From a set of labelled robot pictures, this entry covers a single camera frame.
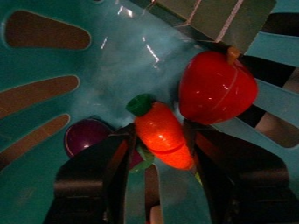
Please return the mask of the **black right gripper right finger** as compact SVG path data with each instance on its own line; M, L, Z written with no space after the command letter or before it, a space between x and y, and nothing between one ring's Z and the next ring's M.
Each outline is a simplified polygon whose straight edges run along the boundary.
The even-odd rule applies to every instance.
M265 148L186 120L213 224L299 224L299 197L283 160Z

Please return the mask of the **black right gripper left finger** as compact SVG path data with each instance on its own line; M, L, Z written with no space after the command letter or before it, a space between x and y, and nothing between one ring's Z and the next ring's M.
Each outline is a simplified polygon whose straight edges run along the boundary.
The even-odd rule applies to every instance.
M137 146L133 124L61 167L43 224L125 224L129 165Z

